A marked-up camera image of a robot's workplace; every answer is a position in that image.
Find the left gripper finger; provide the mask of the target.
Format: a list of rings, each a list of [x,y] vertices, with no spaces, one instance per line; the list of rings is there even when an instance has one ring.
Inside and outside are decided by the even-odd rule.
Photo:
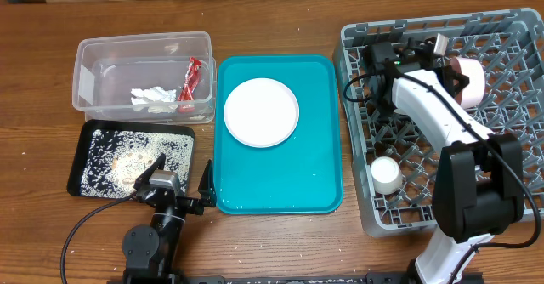
[[[213,161],[208,160],[204,172],[201,176],[198,192],[200,202],[204,207],[216,207],[217,197],[213,182]]]
[[[166,155],[161,153],[157,159],[140,174],[136,181],[137,182],[148,182],[152,174],[157,170],[163,170],[166,162]]]

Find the small pink plate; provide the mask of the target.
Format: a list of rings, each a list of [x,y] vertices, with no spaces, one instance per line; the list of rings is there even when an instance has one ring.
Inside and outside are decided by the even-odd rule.
[[[450,60],[453,70],[467,76],[468,85],[455,97],[463,109],[475,107],[481,103],[485,95],[485,71],[478,60],[454,57]]]

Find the rice and food scraps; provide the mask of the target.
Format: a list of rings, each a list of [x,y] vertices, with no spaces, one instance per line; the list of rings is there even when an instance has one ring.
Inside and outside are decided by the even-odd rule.
[[[139,175],[161,155],[164,169],[175,172],[186,192],[195,140],[189,135],[97,129],[88,145],[80,194],[118,199],[133,192]]]

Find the white napkin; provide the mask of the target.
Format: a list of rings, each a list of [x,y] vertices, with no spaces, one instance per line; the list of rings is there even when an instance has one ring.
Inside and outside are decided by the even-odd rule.
[[[146,109],[149,113],[172,113],[178,108],[175,104],[176,90],[165,90],[162,87],[131,89],[131,101],[135,111]]]

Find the red snack wrapper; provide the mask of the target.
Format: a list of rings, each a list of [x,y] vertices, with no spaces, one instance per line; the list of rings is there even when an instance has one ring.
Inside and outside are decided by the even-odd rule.
[[[190,57],[188,69],[184,76],[184,85],[178,96],[178,101],[182,102],[182,105],[177,109],[178,113],[191,112],[195,108],[194,91],[201,79],[201,64],[202,62],[197,58]]]

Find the white cup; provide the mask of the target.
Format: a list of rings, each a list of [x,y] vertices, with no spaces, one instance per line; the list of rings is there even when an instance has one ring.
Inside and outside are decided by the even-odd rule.
[[[371,177],[375,192],[382,195],[391,195],[402,186],[400,166],[388,156],[380,156],[372,162]]]

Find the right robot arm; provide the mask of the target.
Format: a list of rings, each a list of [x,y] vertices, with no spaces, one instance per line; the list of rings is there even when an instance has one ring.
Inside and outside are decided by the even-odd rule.
[[[411,262],[413,283],[461,282],[473,255],[524,214],[522,145],[468,114],[484,97],[485,69],[463,57],[440,65],[446,47],[443,35],[411,38],[403,48],[371,44],[361,58],[368,98],[381,114],[407,115],[439,153],[432,196],[438,227]]]

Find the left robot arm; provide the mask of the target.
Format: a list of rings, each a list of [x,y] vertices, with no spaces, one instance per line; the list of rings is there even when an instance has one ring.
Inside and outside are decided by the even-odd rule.
[[[165,170],[165,164],[166,156],[161,154],[135,180],[135,200],[153,207],[154,213],[149,225],[134,226],[123,237],[124,283],[190,282],[173,262],[186,216],[202,215],[207,207],[216,206],[213,162],[207,162],[198,198],[182,193],[178,174]]]

